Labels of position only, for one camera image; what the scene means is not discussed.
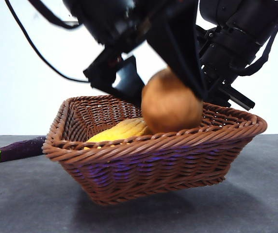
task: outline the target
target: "black strap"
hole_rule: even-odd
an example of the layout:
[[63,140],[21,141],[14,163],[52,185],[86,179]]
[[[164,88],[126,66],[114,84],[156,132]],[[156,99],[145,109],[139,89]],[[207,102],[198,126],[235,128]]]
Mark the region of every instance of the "black strap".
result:
[[48,9],[41,0],[28,0],[34,8],[41,13],[41,15],[47,19],[50,23],[53,23],[57,26],[66,28],[66,29],[75,29],[79,26],[77,25],[68,25],[64,23],[61,19],[59,19],[50,9]]
[[229,67],[231,71],[233,71],[238,76],[251,76],[255,74],[257,71],[259,71],[262,68],[262,66],[268,61],[269,53],[271,51],[271,47],[273,45],[277,33],[278,26],[276,26],[274,33],[271,35],[262,56],[256,62],[243,69],[236,68],[232,64],[230,64]]

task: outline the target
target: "eggplant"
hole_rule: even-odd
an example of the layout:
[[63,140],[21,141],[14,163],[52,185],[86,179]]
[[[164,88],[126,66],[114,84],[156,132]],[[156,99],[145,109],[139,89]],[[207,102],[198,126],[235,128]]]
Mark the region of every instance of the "eggplant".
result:
[[42,146],[45,139],[45,136],[39,136],[29,140],[14,142],[6,147],[1,147],[0,162],[42,155]]

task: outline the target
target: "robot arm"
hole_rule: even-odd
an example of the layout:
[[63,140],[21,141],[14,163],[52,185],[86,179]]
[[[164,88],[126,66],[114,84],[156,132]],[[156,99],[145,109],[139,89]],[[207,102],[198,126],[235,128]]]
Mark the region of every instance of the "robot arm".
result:
[[[139,106],[144,84],[135,57],[123,60],[121,55],[146,40],[199,98],[221,106],[230,106],[231,99],[247,110],[254,107],[231,84],[268,60],[278,32],[277,0],[201,0],[202,17],[216,25],[207,31],[196,25],[197,0],[63,1],[105,46],[84,71],[92,87]],[[40,0],[29,2],[50,22],[64,26]],[[250,65],[267,40],[263,56]],[[121,80],[113,86],[116,73]]]

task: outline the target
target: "basket rim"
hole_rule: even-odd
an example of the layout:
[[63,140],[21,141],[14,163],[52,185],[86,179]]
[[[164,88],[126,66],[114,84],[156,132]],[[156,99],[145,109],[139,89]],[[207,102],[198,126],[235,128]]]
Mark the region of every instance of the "basket rim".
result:
[[42,147],[43,153],[46,154],[47,158],[65,164],[99,163],[121,157],[125,159],[133,153],[148,153],[154,148],[164,150],[172,148],[172,146],[175,148],[181,148],[183,146],[196,147],[200,144],[209,143],[213,145],[224,141],[251,139],[267,129],[266,121],[257,115],[233,108],[204,103],[204,108],[206,109],[214,109],[215,112],[226,110],[226,112],[239,113],[241,116],[245,115],[246,117],[251,117],[251,119],[240,125],[197,127],[179,132],[157,133],[140,137],[133,136],[115,141],[76,142],[61,140],[69,111],[69,104],[72,101],[103,99],[121,101],[112,95],[101,95],[68,98],[62,103]]

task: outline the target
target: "woven basket wall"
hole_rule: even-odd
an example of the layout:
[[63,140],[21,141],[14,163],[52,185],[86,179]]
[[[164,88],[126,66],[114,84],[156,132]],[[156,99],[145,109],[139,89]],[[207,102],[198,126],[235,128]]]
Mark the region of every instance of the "woven basket wall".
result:
[[86,143],[118,122],[140,116],[140,109],[110,95],[70,98],[61,105],[43,152],[94,202],[116,204],[222,182],[243,147],[267,128],[258,116],[205,103],[198,128]]

